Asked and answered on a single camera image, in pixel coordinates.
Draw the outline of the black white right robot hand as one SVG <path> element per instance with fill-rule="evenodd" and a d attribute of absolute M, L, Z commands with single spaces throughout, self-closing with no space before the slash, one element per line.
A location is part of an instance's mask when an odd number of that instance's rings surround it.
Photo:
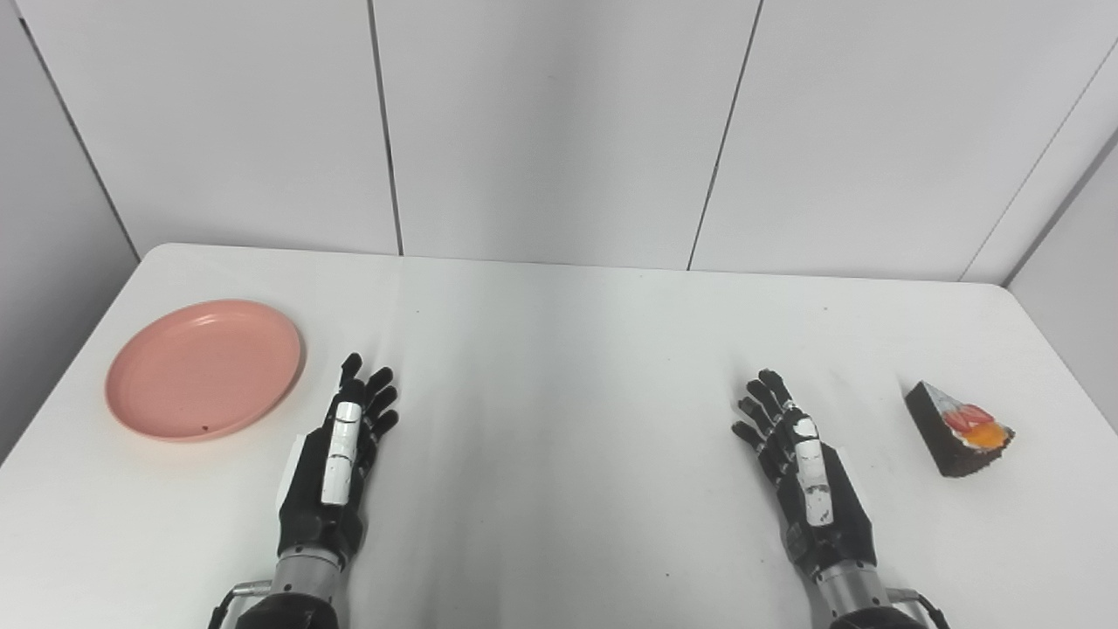
<path fill-rule="evenodd" d="M 774 370 L 747 382 L 732 432 L 754 450 L 783 515 L 786 553 L 806 576 L 841 564 L 875 566 L 872 523 L 839 451 L 825 444 Z"/>

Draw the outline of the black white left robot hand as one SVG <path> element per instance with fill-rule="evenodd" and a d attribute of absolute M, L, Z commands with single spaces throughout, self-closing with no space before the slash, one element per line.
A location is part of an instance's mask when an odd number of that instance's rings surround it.
<path fill-rule="evenodd" d="M 394 370 L 362 378 L 359 353 L 345 358 L 325 418 L 300 446 L 280 503 L 277 554 L 316 547 L 347 565 L 364 535 L 363 495 L 383 435 L 399 421 Z"/>

